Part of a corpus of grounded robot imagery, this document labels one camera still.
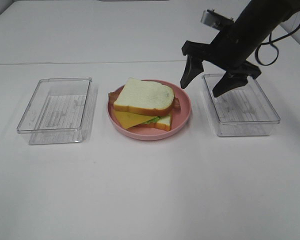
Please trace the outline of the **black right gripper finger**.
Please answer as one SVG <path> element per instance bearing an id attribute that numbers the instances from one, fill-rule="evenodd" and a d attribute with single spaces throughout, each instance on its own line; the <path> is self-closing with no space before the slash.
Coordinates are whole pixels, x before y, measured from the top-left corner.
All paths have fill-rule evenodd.
<path id="1" fill-rule="evenodd" d="M 191 81 L 203 71 L 204 68 L 202 60 L 188 54 L 185 69 L 180 80 L 180 87 L 185 89 L 191 83 Z"/>
<path id="2" fill-rule="evenodd" d="M 214 86 L 212 93 L 215 98 L 231 91 L 243 87 L 248 83 L 248 75 L 244 73 L 226 72 L 221 80 Z"/>

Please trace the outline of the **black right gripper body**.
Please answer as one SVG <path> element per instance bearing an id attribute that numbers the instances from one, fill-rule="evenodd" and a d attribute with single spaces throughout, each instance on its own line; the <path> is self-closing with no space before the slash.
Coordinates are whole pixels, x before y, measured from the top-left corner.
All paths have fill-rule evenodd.
<path id="1" fill-rule="evenodd" d="M 247 61 L 257 47 L 240 39 L 232 39 L 219 32 L 210 44 L 187 40 L 181 48 L 182 54 L 210 62 L 226 72 L 247 74 L 256 79 L 261 70 Z"/>

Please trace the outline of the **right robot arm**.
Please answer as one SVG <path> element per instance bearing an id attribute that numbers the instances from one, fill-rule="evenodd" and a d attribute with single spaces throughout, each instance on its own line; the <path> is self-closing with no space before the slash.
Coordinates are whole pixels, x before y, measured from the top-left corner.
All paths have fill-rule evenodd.
<path id="1" fill-rule="evenodd" d="M 188 40 L 184 43 L 181 50 L 187 60 L 181 88 L 186 88 L 204 71 L 204 61 L 225 70 L 212 90 L 214 97 L 245 86 L 248 77 L 256 79 L 261 70 L 247 58 L 280 23 L 299 11 L 300 0 L 251 0 L 236 20 L 205 10 L 203 23 L 219 32 L 210 44 Z"/>

